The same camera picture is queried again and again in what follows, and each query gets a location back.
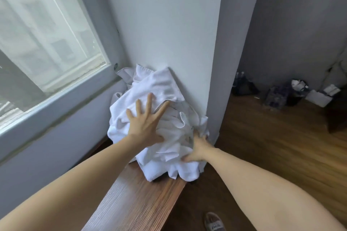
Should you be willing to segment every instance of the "person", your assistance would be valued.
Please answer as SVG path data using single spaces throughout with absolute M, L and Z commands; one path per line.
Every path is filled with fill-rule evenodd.
M 156 134 L 156 128 L 170 102 L 165 102 L 152 114 L 152 98 L 150 93 L 144 112 L 137 100 L 135 117 L 127 110 L 130 128 L 125 138 L 33 194 L 0 220 L 0 230 L 80 231 L 126 164 L 144 148 L 164 140 Z M 183 161 L 210 163 L 258 231 L 345 230 L 317 200 L 298 186 L 214 148 L 196 133 L 193 151 Z M 207 215 L 206 228 L 224 230 L 222 221 L 213 213 Z

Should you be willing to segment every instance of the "slipper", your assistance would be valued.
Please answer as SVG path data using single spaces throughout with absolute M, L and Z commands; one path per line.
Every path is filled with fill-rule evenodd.
M 204 224 L 206 231 L 225 231 L 222 220 L 215 213 L 206 213 Z

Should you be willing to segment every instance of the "crumpled fabric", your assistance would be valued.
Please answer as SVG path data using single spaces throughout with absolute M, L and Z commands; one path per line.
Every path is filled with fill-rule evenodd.
M 176 179 L 179 175 L 185 181 L 194 181 L 203 172 L 205 163 L 181 162 L 181 157 L 192 152 L 193 128 L 200 134 L 208 134 L 207 117 L 199 117 L 197 112 L 185 101 L 168 68 L 152 71 L 137 65 L 136 68 L 123 68 L 117 74 L 127 83 L 128 90 L 115 93 L 111 100 L 110 127 L 108 137 L 117 143 L 128 134 L 129 119 L 126 109 L 136 116 L 136 100 L 140 99 L 145 109 L 148 93 L 152 92 L 152 113 L 163 102 L 172 103 L 160 119 L 157 133 L 165 141 L 147 147 L 135 156 L 148 181 L 168 172 Z

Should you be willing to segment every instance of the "person's left arm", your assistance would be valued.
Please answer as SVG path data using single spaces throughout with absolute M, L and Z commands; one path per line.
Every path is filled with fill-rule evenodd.
M 128 162 L 145 147 L 162 142 L 156 134 L 159 119 L 170 102 L 151 114 L 153 94 L 148 94 L 145 113 L 136 102 L 137 116 L 130 110 L 128 136 L 117 144 L 72 168 L 25 200 L 0 220 L 3 231 L 80 231 Z

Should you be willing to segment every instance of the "white window frame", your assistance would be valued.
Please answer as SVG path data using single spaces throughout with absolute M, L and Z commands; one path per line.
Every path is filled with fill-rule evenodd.
M 24 146 L 59 124 L 76 108 L 81 108 L 88 102 L 88 99 L 97 95 L 103 88 L 114 83 L 117 79 L 114 71 L 115 64 L 118 65 L 118 68 L 126 65 L 118 30 L 107 0 L 79 1 L 80 4 L 84 4 L 81 5 L 82 10 L 89 15 L 87 20 L 103 54 L 108 58 L 108 64 L 48 98 L 10 125 L 0 129 L 0 164 L 11 159 Z

